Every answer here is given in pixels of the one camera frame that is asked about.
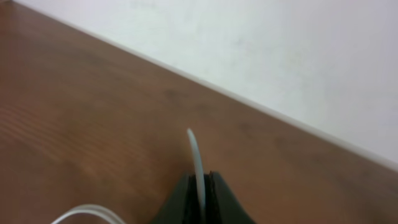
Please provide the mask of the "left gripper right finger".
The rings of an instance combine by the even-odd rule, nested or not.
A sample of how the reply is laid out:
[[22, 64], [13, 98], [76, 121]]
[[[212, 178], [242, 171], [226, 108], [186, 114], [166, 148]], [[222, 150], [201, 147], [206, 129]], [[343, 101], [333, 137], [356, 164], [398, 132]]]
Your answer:
[[206, 223], [255, 224], [246, 213], [221, 174], [205, 174]]

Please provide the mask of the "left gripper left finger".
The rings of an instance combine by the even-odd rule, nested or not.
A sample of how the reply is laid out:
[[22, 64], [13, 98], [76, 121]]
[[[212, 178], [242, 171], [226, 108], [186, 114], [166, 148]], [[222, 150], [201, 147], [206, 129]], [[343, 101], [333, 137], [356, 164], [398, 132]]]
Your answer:
[[196, 219], [196, 189], [195, 176], [184, 174], [150, 223], [184, 224]]

